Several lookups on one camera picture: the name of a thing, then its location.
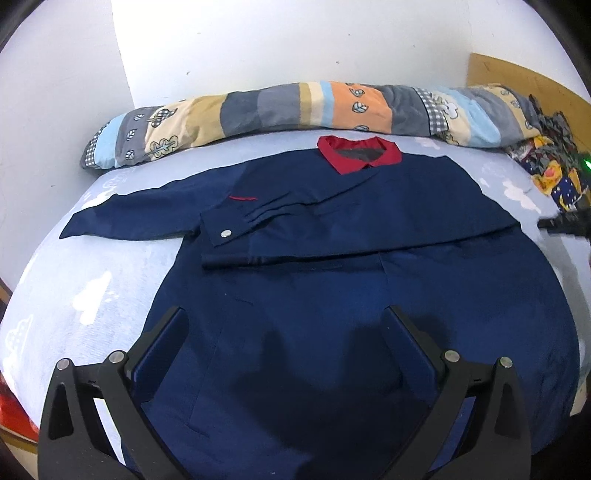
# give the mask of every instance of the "folded sleeve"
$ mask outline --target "folded sleeve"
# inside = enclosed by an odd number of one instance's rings
[[[151,240],[197,232],[201,213],[221,203],[244,170],[244,164],[216,168],[157,189],[115,194],[98,206],[75,213],[60,238],[96,235]]]

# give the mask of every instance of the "shirt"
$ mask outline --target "shirt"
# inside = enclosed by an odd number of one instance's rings
[[[191,321],[142,404],[152,425],[196,478],[376,478],[428,410],[380,333],[397,304],[443,349],[513,360],[540,450],[578,375],[552,267],[449,158],[340,140],[113,195],[65,227],[184,235],[145,324],[170,306]]]

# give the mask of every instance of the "bed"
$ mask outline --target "bed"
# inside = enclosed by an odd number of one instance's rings
[[[152,300],[181,244],[181,238],[114,241],[94,236],[59,240],[72,214],[104,202],[112,194],[160,187],[210,168],[316,146],[326,130],[273,132],[191,148],[157,162],[102,175],[53,228],[27,265],[0,329],[0,359],[8,385],[39,425],[45,392],[55,363],[104,360],[127,350],[142,331]],[[361,140],[374,134],[342,131]],[[485,195],[521,222],[522,230],[546,255],[561,282],[576,322],[580,384],[591,369],[590,246],[583,239],[548,236],[537,219],[557,213],[553,200],[506,154],[456,147],[431,138],[382,135],[406,153],[446,155],[477,182]],[[104,403],[98,407],[120,459],[118,434]]]

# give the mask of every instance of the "collar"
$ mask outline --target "collar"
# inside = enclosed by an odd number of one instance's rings
[[[347,140],[334,135],[320,137],[318,140],[318,149],[324,155],[326,160],[341,175],[359,171],[362,168],[379,167],[381,165],[392,165],[402,161],[402,152],[394,142],[389,142],[380,137],[368,138],[367,140]],[[356,148],[378,148],[384,153],[373,161],[359,160],[357,158],[348,158],[340,155],[337,150],[354,150]]]

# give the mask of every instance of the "metal bolt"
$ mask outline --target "metal bolt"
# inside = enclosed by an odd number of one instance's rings
[[[448,350],[447,352],[445,352],[443,356],[445,357],[445,360],[447,360],[448,362],[455,363],[460,359],[460,354],[457,353],[455,350]]]
[[[502,356],[499,362],[505,368],[511,368],[513,366],[513,360],[511,360],[508,356]]]
[[[58,361],[56,367],[58,370],[65,370],[70,365],[70,361],[67,358],[62,358]]]
[[[109,355],[109,362],[112,364],[118,364],[125,358],[125,354],[121,350],[116,350]]]

